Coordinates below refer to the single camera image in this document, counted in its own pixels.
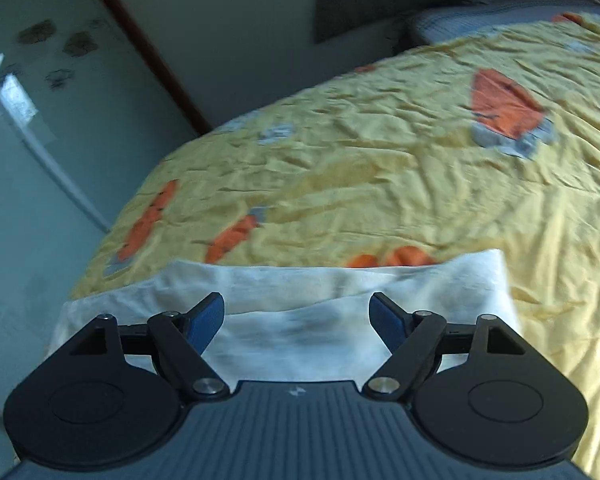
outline white fabric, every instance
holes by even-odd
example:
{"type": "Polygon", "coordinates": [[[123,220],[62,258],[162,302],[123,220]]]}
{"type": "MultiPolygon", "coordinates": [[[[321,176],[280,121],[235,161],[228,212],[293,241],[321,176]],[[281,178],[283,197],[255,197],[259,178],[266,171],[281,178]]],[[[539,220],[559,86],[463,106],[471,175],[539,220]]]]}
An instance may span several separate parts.
{"type": "MultiPolygon", "coordinates": [[[[231,386],[238,380],[334,381],[358,386],[389,357],[369,324],[368,302],[384,292],[408,312],[432,310],[448,322],[496,314],[520,331],[498,250],[429,267],[377,269],[223,267],[176,261],[145,282],[65,303],[50,350],[94,316],[145,322],[165,310],[186,312],[210,292],[227,316],[204,359],[231,386]]],[[[150,361],[128,360],[147,369],[150,361]]],[[[455,356],[446,366],[457,364],[455,356]]]]}

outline wooden trim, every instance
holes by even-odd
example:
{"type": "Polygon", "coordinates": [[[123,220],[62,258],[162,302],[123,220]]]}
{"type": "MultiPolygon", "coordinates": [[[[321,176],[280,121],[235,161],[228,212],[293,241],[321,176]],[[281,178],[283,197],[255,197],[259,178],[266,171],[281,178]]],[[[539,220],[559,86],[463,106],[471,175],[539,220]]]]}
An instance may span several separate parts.
{"type": "Polygon", "coordinates": [[[142,29],[134,21],[125,6],[120,0],[102,0],[109,12],[118,22],[120,28],[124,31],[132,45],[144,59],[149,70],[154,73],[158,81],[164,86],[178,108],[182,111],[191,126],[200,134],[209,133],[211,124],[203,117],[200,110],[193,104],[189,94],[182,87],[176,76],[173,75],[169,67],[162,60],[155,47],[145,36],[142,29]]]}

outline yellow bedsheet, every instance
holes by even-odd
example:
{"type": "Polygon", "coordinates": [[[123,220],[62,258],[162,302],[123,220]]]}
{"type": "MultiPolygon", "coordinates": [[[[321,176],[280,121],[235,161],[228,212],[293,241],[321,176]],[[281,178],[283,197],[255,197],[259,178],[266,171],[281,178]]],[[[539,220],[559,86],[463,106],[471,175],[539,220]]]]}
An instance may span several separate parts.
{"type": "Polygon", "coordinates": [[[512,26],[373,68],[168,156],[120,214],[74,298],[145,279],[175,258],[204,261],[211,241],[254,206],[266,208],[264,222],[220,264],[343,266],[404,245],[442,261],[499,248],[525,338],[586,396],[590,422],[575,461],[600,479],[600,18],[512,26]],[[534,160],[473,142],[479,68],[514,79],[546,107],[557,139],[539,143],[534,160]],[[289,137],[258,143],[283,123],[289,137]],[[173,179],[177,192],[133,264],[104,277],[173,179]]]}

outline metal screw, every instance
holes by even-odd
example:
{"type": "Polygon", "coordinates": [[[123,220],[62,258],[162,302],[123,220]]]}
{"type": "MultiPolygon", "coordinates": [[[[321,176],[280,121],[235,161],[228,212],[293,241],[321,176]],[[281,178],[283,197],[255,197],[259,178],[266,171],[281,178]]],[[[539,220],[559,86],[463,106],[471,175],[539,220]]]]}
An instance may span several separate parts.
{"type": "Polygon", "coordinates": [[[224,383],[220,379],[213,377],[204,377],[193,383],[193,389],[201,395],[219,394],[224,388],[224,383]]]}
{"type": "Polygon", "coordinates": [[[374,377],[366,385],[377,394],[392,394],[400,388],[400,383],[393,377],[374,377]]]}

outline white tube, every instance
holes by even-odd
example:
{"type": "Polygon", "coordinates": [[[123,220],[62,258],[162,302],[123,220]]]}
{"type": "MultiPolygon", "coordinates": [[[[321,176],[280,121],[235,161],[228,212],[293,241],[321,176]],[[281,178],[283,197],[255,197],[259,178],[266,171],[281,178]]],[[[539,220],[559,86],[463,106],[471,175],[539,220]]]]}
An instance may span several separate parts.
{"type": "Polygon", "coordinates": [[[0,92],[0,106],[6,111],[6,115],[13,122],[15,129],[31,155],[37,160],[42,168],[49,174],[53,181],[64,191],[81,211],[96,225],[98,229],[104,233],[108,233],[110,229],[109,223],[104,216],[96,209],[91,200],[82,192],[78,185],[67,175],[62,167],[56,162],[51,154],[40,143],[37,137],[32,133],[29,127],[24,123],[17,112],[14,112],[12,105],[8,102],[0,92]]]}

